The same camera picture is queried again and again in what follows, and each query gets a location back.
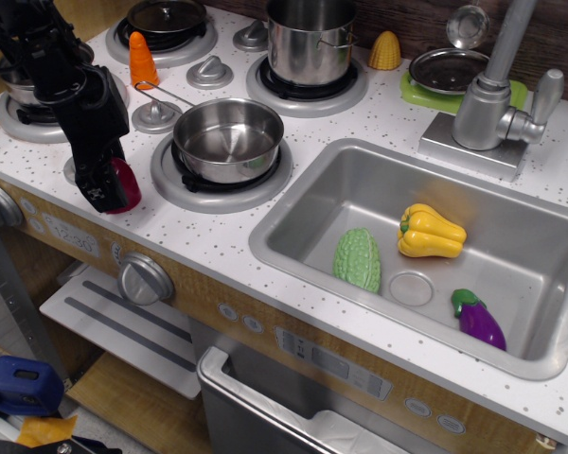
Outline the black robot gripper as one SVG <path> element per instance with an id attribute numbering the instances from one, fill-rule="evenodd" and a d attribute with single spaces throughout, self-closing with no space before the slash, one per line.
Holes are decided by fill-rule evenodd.
<path id="1" fill-rule="evenodd" d="M 55 114 L 73 154 L 75 183 L 100 213 L 128 205 L 124 187 L 112 165 L 124 160 L 120 138 L 129 133 L 128 112 L 115 80 L 104 66 L 82 64 L 75 78 L 57 73 L 55 83 L 34 83 L 37 99 Z"/>

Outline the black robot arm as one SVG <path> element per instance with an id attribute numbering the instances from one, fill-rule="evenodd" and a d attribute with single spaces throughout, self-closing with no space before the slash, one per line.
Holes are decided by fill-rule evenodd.
<path id="1" fill-rule="evenodd" d="M 73 27 L 51 1 L 0 1 L 0 51 L 22 70 L 70 144 L 75 183 L 100 213 L 121 213 L 141 198 L 120 139 L 128 112 L 104 66 L 84 60 Z"/>

